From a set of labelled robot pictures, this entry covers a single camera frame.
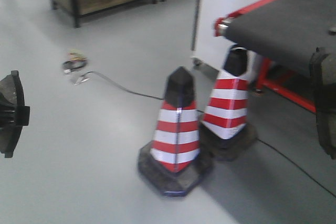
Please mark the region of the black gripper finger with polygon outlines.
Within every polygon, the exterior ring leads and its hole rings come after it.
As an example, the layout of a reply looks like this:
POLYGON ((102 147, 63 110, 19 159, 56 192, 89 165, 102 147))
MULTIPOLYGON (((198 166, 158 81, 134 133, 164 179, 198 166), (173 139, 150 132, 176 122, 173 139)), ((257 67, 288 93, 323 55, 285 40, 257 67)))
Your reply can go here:
POLYGON ((1 104, 1 129, 12 126, 28 126, 29 120, 29 106, 1 104))

